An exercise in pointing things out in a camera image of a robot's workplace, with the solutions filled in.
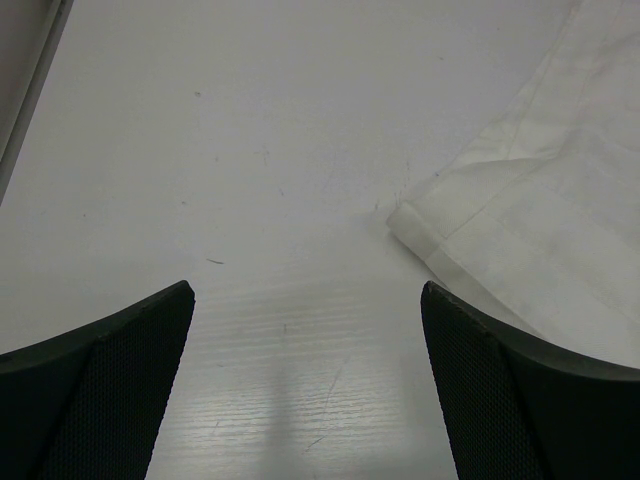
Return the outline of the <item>white pleated skirt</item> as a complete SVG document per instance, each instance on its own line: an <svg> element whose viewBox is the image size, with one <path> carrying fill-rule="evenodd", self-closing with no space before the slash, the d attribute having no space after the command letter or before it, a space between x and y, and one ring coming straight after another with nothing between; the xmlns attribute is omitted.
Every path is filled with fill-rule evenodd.
<svg viewBox="0 0 640 480"><path fill-rule="evenodd" d="M580 1L504 113L387 221L449 291L639 364L639 5Z"/></svg>

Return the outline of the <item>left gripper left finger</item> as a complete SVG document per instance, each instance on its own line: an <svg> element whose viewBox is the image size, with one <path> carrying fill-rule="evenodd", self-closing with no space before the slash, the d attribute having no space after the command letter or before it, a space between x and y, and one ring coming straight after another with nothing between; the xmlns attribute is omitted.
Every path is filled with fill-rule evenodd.
<svg viewBox="0 0 640 480"><path fill-rule="evenodd" d="M3 354L2 478L145 478L194 308L182 280Z"/></svg>

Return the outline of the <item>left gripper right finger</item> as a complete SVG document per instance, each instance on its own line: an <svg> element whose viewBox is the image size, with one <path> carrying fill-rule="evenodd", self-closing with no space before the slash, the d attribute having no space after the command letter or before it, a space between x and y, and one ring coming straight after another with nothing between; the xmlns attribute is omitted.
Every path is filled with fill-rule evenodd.
<svg viewBox="0 0 640 480"><path fill-rule="evenodd" d="M434 282L421 314L458 478L638 478L638 370L530 335Z"/></svg>

